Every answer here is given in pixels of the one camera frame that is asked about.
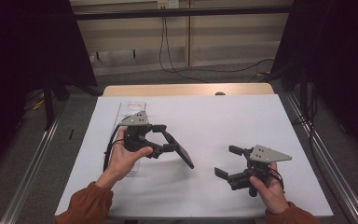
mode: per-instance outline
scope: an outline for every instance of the wall outlet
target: wall outlet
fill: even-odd
[[[179,8],[179,0],[168,0],[168,8]]]
[[[157,9],[165,9],[165,8],[168,8],[168,0],[158,0]]]

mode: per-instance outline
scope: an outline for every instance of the human hand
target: human hand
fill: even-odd
[[[271,162],[269,167],[278,171],[276,162]],[[261,200],[263,200],[267,209],[272,214],[280,214],[289,207],[289,204],[284,197],[282,186],[277,179],[270,177],[266,185],[255,176],[251,176],[250,181],[258,190]]]
[[[142,147],[136,152],[130,152],[124,148],[122,139],[124,139],[124,132],[126,130],[127,127],[122,127],[118,130],[117,140],[113,144],[109,166],[95,183],[95,185],[100,188],[111,189],[116,182],[130,172],[136,161],[153,152],[153,148],[151,147]]]

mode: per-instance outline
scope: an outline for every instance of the white paper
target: white paper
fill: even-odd
[[[266,207],[259,196],[231,190],[214,175],[214,167],[230,175],[246,169],[246,159],[228,152],[228,146],[257,144],[293,157],[278,162],[289,201],[316,217],[333,215],[277,95],[100,97],[56,215],[67,209],[73,193],[102,173],[120,102],[128,101],[146,102],[150,123],[167,125],[195,168],[175,152],[142,158],[136,175],[114,186],[110,217],[262,217]],[[160,133],[148,133],[146,139],[166,143]]]

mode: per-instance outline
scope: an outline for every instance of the brown sleeve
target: brown sleeve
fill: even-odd
[[[92,182],[72,195],[68,210],[56,216],[55,223],[104,223],[112,198],[111,190],[99,188]]]
[[[289,203],[289,208],[280,214],[272,214],[266,210],[267,224],[319,224],[311,213],[296,207],[295,204]]]

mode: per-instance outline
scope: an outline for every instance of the white tabletop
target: white tabletop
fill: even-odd
[[[246,159],[228,146],[262,145],[291,155],[278,162],[286,197],[316,217],[333,213],[298,142],[278,95],[100,97],[56,215],[65,211],[76,191],[95,181],[121,102],[146,102],[152,124],[167,131],[187,150],[190,169],[174,152],[157,160],[142,158],[139,171],[118,182],[110,217],[250,218],[264,216],[265,205],[248,189],[231,190],[214,175],[218,167],[230,175],[246,168]],[[149,141],[166,143],[159,133]]]

